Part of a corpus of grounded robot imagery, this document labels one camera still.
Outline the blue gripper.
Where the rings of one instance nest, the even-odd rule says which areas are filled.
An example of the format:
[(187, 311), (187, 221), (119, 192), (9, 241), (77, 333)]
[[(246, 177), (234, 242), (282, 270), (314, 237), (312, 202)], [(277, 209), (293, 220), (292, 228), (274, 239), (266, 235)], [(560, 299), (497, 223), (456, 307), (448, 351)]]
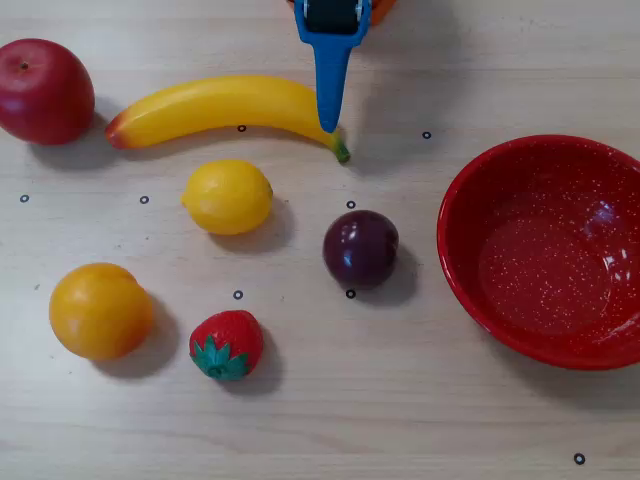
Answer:
[[(325, 132), (333, 133), (340, 119), (350, 54), (368, 32), (372, 2), (294, 1), (293, 10), (301, 41), (314, 45), (320, 126)], [(338, 45), (324, 45), (330, 42)]]

